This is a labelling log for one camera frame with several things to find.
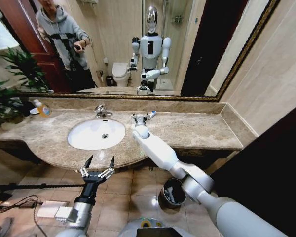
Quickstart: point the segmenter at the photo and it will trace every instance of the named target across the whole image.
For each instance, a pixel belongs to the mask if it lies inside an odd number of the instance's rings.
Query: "white sink basin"
[[[114,120],[95,119],[75,126],[68,135],[71,146],[83,150],[113,147],[123,140],[125,127]]]

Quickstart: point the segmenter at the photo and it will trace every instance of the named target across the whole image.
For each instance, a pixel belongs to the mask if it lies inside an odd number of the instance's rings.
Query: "trash can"
[[[114,81],[113,76],[106,77],[107,86],[117,86],[117,83]]]
[[[179,179],[168,179],[160,191],[159,202],[162,202],[170,209],[180,207],[186,200],[186,195],[181,185],[182,182]]]

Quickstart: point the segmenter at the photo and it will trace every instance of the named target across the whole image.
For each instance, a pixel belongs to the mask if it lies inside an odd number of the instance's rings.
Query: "cable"
[[[30,195],[30,196],[27,196],[25,198],[23,198],[22,200],[14,203],[13,205],[11,206],[0,206],[0,213],[4,213],[6,211],[9,211],[13,208],[17,208],[17,207],[20,207],[28,202],[34,202],[34,212],[33,212],[33,220],[34,220],[34,223],[35,225],[39,228],[39,230],[43,233],[43,235],[45,237],[48,237],[47,234],[45,233],[45,231],[41,228],[41,226],[37,223],[36,221],[36,218],[35,218],[35,211],[36,211],[36,207],[37,207],[37,204],[42,204],[41,202],[38,201],[38,196],[37,195]]]
[[[48,237],[47,234],[45,233],[45,231],[40,227],[40,225],[37,223],[36,219],[35,219],[35,211],[36,211],[36,207],[37,207],[37,203],[38,203],[38,196],[36,196],[37,198],[37,201],[35,203],[35,206],[34,206],[34,212],[33,212],[33,219],[34,219],[34,223],[35,225],[39,228],[39,230],[43,233],[43,235],[45,237]]]

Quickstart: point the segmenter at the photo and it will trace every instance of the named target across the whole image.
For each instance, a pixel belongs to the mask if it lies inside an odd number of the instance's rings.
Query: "glass shower door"
[[[163,38],[171,38],[171,48],[167,65],[169,67],[169,73],[161,75],[158,78],[156,91],[173,91],[181,63],[193,0],[144,0],[144,33],[147,32],[146,9],[150,5],[156,7],[158,11],[157,32],[161,34]],[[158,68],[162,66],[160,57],[158,60]]]

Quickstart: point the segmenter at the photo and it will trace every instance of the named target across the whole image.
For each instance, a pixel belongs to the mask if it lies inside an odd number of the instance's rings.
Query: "robot chest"
[[[140,50],[145,58],[158,58],[162,50],[162,38],[160,36],[142,37]]]

